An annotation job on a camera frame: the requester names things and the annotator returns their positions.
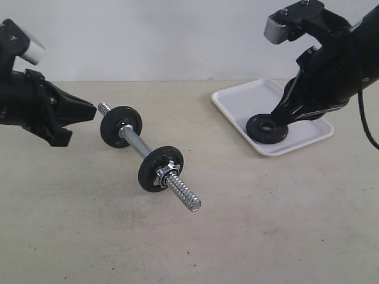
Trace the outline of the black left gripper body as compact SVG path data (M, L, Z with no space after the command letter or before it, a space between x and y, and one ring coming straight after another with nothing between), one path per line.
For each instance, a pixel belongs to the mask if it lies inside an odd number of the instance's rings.
M11 111L11 122L37 136L53 136L53 108L56 104L53 84L41 72L32 69L12 78L16 103Z

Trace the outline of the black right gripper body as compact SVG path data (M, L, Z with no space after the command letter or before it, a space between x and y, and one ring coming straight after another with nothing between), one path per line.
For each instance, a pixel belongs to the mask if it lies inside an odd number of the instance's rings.
M293 104L344 104L349 100L349 50L328 44L298 59L298 75L291 80Z

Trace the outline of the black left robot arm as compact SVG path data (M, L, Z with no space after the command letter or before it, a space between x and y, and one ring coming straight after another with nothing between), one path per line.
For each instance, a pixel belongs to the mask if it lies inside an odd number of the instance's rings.
M16 125L52 147L68 146L65 127L92 121L97 108L60 89L38 71L11 71L1 76L1 124Z

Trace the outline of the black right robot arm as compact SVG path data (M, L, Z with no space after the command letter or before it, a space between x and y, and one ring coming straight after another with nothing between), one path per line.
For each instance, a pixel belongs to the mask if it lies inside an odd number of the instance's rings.
M321 1L298 1L271 14L264 30L272 44L305 34L321 46L310 47L297 58L299 71L270 114L277 126L339 110L378 80L377 7L352 25Z

